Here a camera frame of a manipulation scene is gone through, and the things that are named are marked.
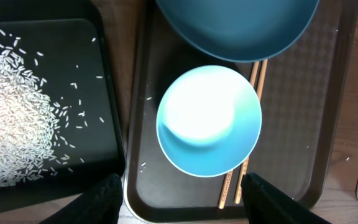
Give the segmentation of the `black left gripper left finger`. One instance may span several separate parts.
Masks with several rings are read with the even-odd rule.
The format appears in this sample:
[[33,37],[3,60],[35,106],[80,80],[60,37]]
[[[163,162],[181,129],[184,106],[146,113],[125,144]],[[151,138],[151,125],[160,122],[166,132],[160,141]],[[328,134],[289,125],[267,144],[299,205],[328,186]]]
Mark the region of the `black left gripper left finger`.
[[121,177],[110,174],[41,224],[117,224],[122,202]]

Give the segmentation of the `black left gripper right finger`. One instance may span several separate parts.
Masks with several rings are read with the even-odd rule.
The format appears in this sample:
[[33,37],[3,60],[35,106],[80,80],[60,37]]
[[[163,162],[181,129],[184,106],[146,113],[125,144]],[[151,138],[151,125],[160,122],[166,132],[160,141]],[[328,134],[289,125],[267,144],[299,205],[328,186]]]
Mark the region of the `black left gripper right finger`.
[[243,176],[241,187],[250,224],[329,224],[253,172]]

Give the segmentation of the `light blue bowl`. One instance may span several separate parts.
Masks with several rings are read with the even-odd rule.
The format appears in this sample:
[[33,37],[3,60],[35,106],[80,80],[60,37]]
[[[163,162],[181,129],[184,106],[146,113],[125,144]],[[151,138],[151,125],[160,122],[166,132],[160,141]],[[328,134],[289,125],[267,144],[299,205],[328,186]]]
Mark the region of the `light blue bowl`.
[[205,65],[168,87],[155,125],[173,166],[195,177],[216,177],[251,154],[262,129],[262,109],[254,87],[239,72]]

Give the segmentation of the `white rice pile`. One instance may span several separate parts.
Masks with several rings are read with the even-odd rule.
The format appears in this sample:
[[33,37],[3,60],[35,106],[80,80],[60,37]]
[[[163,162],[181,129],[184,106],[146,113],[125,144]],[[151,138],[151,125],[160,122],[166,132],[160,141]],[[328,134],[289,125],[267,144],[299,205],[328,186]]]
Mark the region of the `white rice pile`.
[[44,78],[25,66],[11,46],[0,52],[0,188],[38,180],[45,161],[67,163],[54,147],[59,115],[67,108],[51,100]]

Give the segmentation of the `wooden chopstick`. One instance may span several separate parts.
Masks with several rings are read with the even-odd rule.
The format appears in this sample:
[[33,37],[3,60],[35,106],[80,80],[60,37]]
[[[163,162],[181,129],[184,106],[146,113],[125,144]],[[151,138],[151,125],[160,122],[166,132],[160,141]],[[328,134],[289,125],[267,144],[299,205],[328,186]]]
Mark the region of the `wooden chopstick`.
[[[256,94],[258,96],[259,101],[262,98],[262,93],[263,93],[263,89],[264,89],[267,64],[268,64],[267,59],[263,60],[262,62],[255,62],[254,65],[252,66],[252,71],[251,71],[251,75],[250,75],[250,84],[253,87],[256,87]],[[241,182],[242,182],[243,176],[247,172],[248,163],[249,163],[249,157],[247,157],[246,160],[241,165],[239,178],[237,181],[236,194],[234,197],[235,204],[239,204],[241,201],[241,196],[242,196]]]
[[[253,66],[252,66],[252,71],[251,71],[251,75],[250,75],[250,84],[252,86],[255,86],[255,79],[257,76],[257,71],[259,68],[259,62],[254,62]],[[219,209],[223,209],[226,203],[226,199],[227,199],[227,194],[229,192],[229,186],[231,183],[231,178],[232,178],[232,173],[233,170],[229,171],[224,178],[224,182],[223,182],[223,187],[222,187],[222,191],[220,194],[220,198],[219,198],[219,203],[218,203],[218,208]]]

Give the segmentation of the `dark blue plate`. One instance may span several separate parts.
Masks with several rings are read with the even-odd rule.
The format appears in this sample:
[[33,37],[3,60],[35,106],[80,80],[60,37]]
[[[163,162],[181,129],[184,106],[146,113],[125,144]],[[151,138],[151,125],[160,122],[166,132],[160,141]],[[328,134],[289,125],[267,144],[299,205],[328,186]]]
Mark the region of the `dark blue plate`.
[[196,49],[230,62],[256,62],[291,47],[318,0],[158,0],[162,14]]

